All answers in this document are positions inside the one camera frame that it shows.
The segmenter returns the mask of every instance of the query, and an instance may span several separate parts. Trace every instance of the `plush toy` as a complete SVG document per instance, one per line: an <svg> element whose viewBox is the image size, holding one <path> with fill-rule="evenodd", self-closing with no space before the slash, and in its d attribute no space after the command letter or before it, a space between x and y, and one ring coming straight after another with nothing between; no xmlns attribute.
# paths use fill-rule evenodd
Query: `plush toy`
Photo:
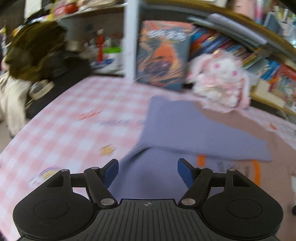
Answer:
<svg viewBox="0 0 296 241"><path fill-rule="evenodd" d="M192 60L187 82L194 83L197 95L225 107L243 109L250 104L249 80L242 62L223 50Z"/></svg>

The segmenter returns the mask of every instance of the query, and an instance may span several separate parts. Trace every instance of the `white cloth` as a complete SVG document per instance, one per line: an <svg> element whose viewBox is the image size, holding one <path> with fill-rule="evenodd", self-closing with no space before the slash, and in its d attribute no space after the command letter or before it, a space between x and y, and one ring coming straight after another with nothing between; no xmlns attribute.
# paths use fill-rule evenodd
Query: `white cloth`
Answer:
<svg viewBox="0 0 296 241"><path fill-rule="evenodd" d="M9 72L0 77L0 121L6 120L12 136L27 124L25 103L31 85L9 76Z"/></svg>

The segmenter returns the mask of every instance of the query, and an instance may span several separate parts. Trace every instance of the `purple cloth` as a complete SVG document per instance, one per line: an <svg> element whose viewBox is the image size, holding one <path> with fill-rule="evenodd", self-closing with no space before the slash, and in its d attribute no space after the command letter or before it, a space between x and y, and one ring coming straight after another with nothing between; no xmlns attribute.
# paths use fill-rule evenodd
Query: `purple cloth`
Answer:
<svg viewBox="0 0 296 241"><path fill-rule="evenodd" d="M120 201L167 199L176 201L187 191L177 162L196 166L196 156L207 156L207 167L225 172L235 159L270 161L265 141L206 118L193 102L151 99L147 121L136 147L120 162L109 190Z"/></svg>

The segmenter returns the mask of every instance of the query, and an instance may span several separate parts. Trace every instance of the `green object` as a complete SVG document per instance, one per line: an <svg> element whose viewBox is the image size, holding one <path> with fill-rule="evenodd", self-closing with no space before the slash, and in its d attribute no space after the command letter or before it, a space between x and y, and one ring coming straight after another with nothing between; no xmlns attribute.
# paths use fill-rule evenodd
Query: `green object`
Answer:
<svg viewBox="0 0 296 241"><path fill-rule="evenodd" d="M121 47L109 47L103 49L103 53L121 53Z"/></svg>
<svg viewBox="0 0 296 241"><path fill-rule="evenodd" d="M64 47L66 31L57 22L25 25L11 42L5 62L9 74L31 82L50 76L49 55Z"/></svg>

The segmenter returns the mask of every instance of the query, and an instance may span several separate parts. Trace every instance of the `colorful book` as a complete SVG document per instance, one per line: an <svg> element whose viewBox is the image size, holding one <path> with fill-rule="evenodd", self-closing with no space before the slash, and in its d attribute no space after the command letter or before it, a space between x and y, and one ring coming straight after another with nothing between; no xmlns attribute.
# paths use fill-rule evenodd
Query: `colorful book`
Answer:
<svg viewBox="0 0 296 241"><path fill-rule="evenodd" d="M227 49L228 47L230 47L231 45L233 45L234 42L232 40L227 41L226 43L222 44L219 49Z"/></svg>
<svg viewBox="0 0 296 241"><path fill-rule="evenodd" d="M203 51L203 53L212 53L213 51L218 49L222 44L224 44L228 40L229 40L229 38L226 36L218 37L217 40L213 44L211 44L209 47L207 47L205 49L205 51Z"/></svg>
<svg viewBox="0 0 296 241"><path fill-rule="evenodd" d="M266 73L262 75L260 78L266 81L270 81L279 68L280 68L280 63L274 60L270 60L268 71L266 71Z"/></svg>
<svg viewBox="0 0 296 241"><path fill-rule="evenodd" d="M277 81L271 84L270 91L285 102L294 102L296 100L296 71L282 65L275 74L275 79Z"/></svg>
<svg viewBox="0 0 296 241"><path fill-rule="evenodd" d="M201 47L201 44L205 42L207 39L209 39L211 36L213 36L216 32L214 30L208 30L205 34L200 36L198 39L196 39L191 45L190 45L190 53L194 53L195 51L199 50Z"/></svg>
<svg viewBox="0 0 296 241"><path fill-rule="evenodd" d="M143 21L136 78L172 90L181 90L193 25L173 21Z"/></svg>
<svg viewBox="0 0 296 241"><path fill-rule="evenodd" d="M235 44L235 45L231 46L229 49L227 49L226 51L229 53L232 53L232 52L239 50L242 47L243 46L241 44Z"/></svg>
<svg viewBox="0 0 296 241"><path fill-rule="evenodd" d="M208 30L206 28L200 28L196 33L194 33L191 37L191 43L195 40L199 39L202 35L204 35Z"/></svg>
<svg viewBox="0 0 296 241"><path fill-rule="evenodd" d="M243 66L249 64L252 60L254 60L257 57L255 53L251 53L246 59L242 61Z"/></svg>
<svg viewBox="0 0 296 241"><path fill-rule="evenodd" d="M253 66L255 63L257 63L258 61L260 61L262 59L261 56L256 56L252 61L250 61L249 63L245 64L243 66L244 69L248 69L249 67Z"/></svg>
<svg viewBox="0 0 296 241"><path fill-rule="evenodd" d="M251 55L251 53L246 51L246 52L242 53L242 54L239 56L239 58L240 58L242 61L244 61L244 60L247 59L250 55Z"/></svg>
<svg viewBox="0 0 296 241"><path fill-rule="evenodd" d="M218 38L220 37L221 34L217 33L217 34L214 34L213 36L209 37L206 41L204 41L203 43L201 43L198 48L198 50L196 50L195 52L193 52L191 55L190 55L190 58L195 58L201 54L204 53L204 51L209 47L211 46L213 43L215 43L216 40L218 40Z"/></svg>
<svg viewBox="0 0 296 241"><path fill-rule="evenodd" d="M238 57L240 56L241 54L247 52L247 49L245 47L240 47L239 49L235 50L232 52L232 54L235 56L235 57Z"/></svg>

